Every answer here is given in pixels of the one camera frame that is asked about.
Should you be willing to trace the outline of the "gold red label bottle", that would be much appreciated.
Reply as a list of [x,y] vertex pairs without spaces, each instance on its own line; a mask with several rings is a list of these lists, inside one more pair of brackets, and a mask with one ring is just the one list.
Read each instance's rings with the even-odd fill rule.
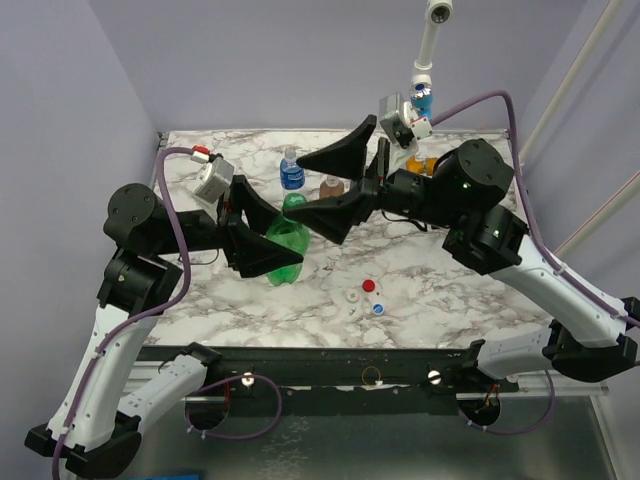
[[319,186],[319,198],[339,197],[345,193],[344,181],[336,176],[327,175]]

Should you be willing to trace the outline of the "green plastic bottle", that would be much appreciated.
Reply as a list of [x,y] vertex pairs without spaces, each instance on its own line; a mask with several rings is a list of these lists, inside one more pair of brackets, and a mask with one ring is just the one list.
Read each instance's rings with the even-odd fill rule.
[[[306,203],[306,198],[298,192],[288,193],[284,197],[282,212],[274,220],[266,232],[266,238],[280,246],[286,247],[304,256],[311,243],[309,229],[303,224],[287,218],[284,212],[290,208]],[[292,264],[273,270],[267,274],[272,286],[293,284],[303,269],[303,263]]]

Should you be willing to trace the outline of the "blue label Pocari bottle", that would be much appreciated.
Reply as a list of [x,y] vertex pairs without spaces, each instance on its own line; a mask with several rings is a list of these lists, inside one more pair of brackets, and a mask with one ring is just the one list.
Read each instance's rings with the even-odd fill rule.
[[297,160],[296,149],[287,147],[279,165],[280,182],[286,193],[301,190],[305,185],[305,171]]

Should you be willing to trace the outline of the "red bottle cap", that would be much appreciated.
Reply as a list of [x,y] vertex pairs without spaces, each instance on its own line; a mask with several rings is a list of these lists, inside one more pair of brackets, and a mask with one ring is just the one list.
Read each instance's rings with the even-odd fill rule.
[[373,292],[375,290],[375,288],[376,288],[376,284],[375,284],[375,282],[373,280],[366,279],[362,283],[362,288],[367,293]]

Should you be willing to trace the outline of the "white bottle cap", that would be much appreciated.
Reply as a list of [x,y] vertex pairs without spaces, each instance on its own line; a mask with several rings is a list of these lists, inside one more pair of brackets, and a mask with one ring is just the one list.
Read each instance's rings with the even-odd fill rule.
[[357,291],[350,289],[346,292],[346,299],[350,303],[356,303],[360,300],[360,295]]

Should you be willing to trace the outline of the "white blue Pocari cap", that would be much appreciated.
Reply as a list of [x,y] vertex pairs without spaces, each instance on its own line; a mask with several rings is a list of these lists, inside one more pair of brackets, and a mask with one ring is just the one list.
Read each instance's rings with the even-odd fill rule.
[[382,304],[379,303],[375,303],[372,306],[372,312],[374,315],[380,316],[383,315],[385,313],[385,308]]

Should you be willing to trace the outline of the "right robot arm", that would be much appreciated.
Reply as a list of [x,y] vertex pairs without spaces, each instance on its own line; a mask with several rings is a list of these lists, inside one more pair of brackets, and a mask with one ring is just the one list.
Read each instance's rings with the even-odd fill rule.
[[299,159],[302,168],[355,187],[287,216],[338,244],[377,210],[443,228],[444,249],[454,260],[516,289],[550,315],[551,324],[537,332],[474,342],[459,370],[467,389],[480,392],[509,375],[548,369],[594,383],[635,366],[638,346],[627,328],[636,300],[579,281],[535,243],[532,228],[502,203],[514,171],[493,146],[467,140],[442,155],[427,177],[392,166],[395,150],[410,142],[407,131],[380,139],[368,159],[374,127],[368,117],[343,139]]

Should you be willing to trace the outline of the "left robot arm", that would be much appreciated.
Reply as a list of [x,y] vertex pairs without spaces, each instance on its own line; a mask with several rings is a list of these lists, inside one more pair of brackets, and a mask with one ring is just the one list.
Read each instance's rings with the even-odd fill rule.
[[212,349],[192,344],[166,372],[131,394],[125,384],[159,317],[191,283],[190,254],[220,250],[244,278],[302,261],[267,231],[277,210],[242,175],[225,179],[197,210],[176,211],[168,186],[132,183],[111,197],[104,232],[116,245],[97,294],[89,343],[62,404],[31,428],[25,446],[86,479],[119,476],[146,430],[183,396],[214,393],[222,380]]

